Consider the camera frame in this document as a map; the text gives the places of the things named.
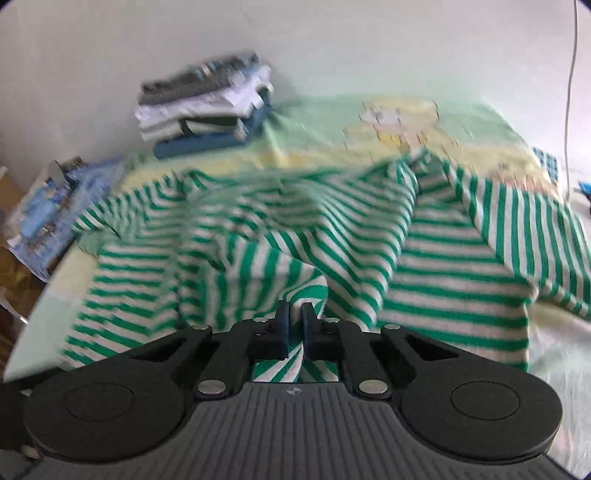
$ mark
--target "folded white shirt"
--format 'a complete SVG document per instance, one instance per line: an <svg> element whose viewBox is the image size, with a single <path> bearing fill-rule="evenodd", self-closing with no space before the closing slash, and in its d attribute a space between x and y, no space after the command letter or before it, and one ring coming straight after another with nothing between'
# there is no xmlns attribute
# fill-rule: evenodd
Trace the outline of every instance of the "folded white shirt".
<svg viewBox="0 0 591 480"><path fill-rule="evenodd" d="M142 130L166 124L170 120L196 116L228 115L247 118L254 107L262 106L258 92L263 87L272 91L270 80L271 68L261 65L240 85L162 105L138 105L135 117Z"/></svg>
<svg viewBox="0 0 591 480"><path fill-rule="evenodd" d="M185 121L187 128L196 135L199 134L208 134L208 133L216 133L216 132L233 132L239 129L241 121L239 119L236 120L236 125L211 125L205 124L203 122L195 121L195 120L186 120ZM146 142L151 141L164 141L169 140L171 138L180 137L184 134L183 128L181 127L180 120L170 120L165 124L159 124L156 127L150 128L148 130L142 130L142 138L146 140Z"/></svg>

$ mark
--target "cable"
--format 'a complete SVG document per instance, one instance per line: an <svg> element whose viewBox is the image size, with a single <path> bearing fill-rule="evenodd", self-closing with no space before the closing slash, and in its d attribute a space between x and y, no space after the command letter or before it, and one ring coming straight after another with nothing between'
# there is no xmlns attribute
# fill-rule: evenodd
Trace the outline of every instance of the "cable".
<svg viewBox="0 0 591 480"><path fill-rule="evenodd" d="M570 118L570 95L573 89L574 66L577 62L577 49L579 48L579 0L573 0L574 13L574 38L573 58L570 62L569 84L566 89L566 108L564 112L564 163L566 166L566 203L570 203L570 173L569 173L569 118Z"/></svg>

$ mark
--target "bedsheet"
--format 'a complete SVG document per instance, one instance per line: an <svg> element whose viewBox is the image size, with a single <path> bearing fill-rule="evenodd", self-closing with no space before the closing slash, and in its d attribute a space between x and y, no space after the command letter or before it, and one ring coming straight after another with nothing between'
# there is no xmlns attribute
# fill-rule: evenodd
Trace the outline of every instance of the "bedsheet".
<svg viewBox="0 0 591 480"><path fill-rule="evenodd" d="M424 147L482 176L558 196L525 142L490 107L361 96L302 99L280 105L259 137L239 150L173 161L138 155L142 166L132 171L119 189L130 190L186 168L222 176L256 168L359 166ZM70 249L17 342L5 370L6 379L57 364L95 267L94 257L76 245ZM535 304L529 311L530 370L547 380L564 404L564 422L551 455L581 477L591 469L591 426L583 421L591 418L591 402L585 402L591 390L577 382L590 382L583 359L589 362L591 331L577 317L549 304ZM566 324L577 329L576 346L572 330L562 327ZM564 351L564 345L572 348Z"/></svg>

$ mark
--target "white wall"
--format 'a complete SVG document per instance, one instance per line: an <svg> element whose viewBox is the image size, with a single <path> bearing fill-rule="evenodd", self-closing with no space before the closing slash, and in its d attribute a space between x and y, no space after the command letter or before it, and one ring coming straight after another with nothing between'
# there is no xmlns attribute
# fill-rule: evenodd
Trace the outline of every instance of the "white wall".
<svg viewBox="0 0 591 480"><path fill-rule="evenodd" d="M582 166L591 13L580 16L570 155ZM26 186L52 158L142 147L140 81L249 47L275 67L279 97L480 99L561 157L572 32L570 0L14 0L0 12L0 161Z"/></svg>

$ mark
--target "green and white striped shirt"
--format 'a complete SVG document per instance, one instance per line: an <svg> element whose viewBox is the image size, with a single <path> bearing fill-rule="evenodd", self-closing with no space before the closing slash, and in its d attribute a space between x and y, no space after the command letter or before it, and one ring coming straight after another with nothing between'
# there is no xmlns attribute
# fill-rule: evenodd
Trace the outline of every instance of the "green and white striped shirt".
<svg viewBox="0 0 591 480"><path fill-rule="evenodd" d="M295 308L290 356L258 381L336 380L302 362L298 307L365 330L399 323L527 367L525 307L538 295L587 318L589 249L554 200L424 153L363 170L167 176L95 204L98 268L64 350L77 367L176 329L215 332L277 301Z"/></svg>

